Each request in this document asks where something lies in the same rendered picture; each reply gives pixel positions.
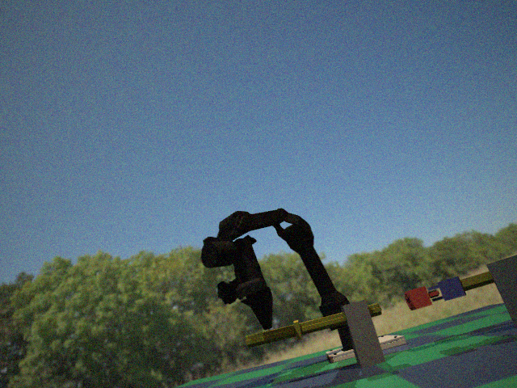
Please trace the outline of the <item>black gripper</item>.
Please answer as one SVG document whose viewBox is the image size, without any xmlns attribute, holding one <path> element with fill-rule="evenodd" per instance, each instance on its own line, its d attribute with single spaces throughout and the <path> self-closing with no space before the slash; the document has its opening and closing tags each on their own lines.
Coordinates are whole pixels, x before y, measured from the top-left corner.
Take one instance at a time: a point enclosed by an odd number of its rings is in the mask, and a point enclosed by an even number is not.
<svg viewBox="0 0 517 388">
<path fill-rule="evenodd" d="M 242 283 L 236 288 L 238 300 L 254 311 L 264 330 L 272 328 L 272 293 L 264 280 L 257 259 L 249 259 L 237 264 L 234 272 L 240 275 Z"/>
</svg>

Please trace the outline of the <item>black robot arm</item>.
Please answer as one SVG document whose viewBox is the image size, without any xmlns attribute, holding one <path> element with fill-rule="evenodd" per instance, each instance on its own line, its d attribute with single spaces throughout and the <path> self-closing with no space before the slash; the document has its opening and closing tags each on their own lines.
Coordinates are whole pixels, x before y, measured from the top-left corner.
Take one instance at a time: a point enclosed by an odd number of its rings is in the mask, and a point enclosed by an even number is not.
<svg viewBox="0 0 517 388">
<path fill-rule="evenodd" d="M 280 226 L 283 221 L 292 225 L 284 229 Z M 200 256 L 203 264 L 206 268 L 232 264 L 235 267 L 246 260 L 257 259 L 252 247 L 257 240 L 249 235 L 244 238 L 239 237 L 249 231 L 268 226 L 275 227 L 278 236 L 300 255 L 317 291 L 321 295 L 322 305 L 319 306 L 319 309 L 323 316 L 342 313 L 341 306 L 350 304 L 350 302 L 334 287 L 319 259 L 314 248 L 314 235 L 311 226 L 302 217 L 288 213 L 284 209 L 254 214 L 247 211 L 236 211 L 229 215 L 219 223 L 219 232 L 216 238 L 207 237 L 203 240 L 204 245 Z M 234 239 L 236 240 L 233 242 Z M 231 304 L 237 299 L 235 290 L 242 283 L 242 280 L 236 272 L 235 276 L 236 278 L 229 283 L 221 281 L 217 285 L 218 297 L 221 297 L 225 304 Z M 338 336 L 343 346 L 342 351 L 353 349 L 346 324 L 330 329 L 338 329 Z"/>
</svg>

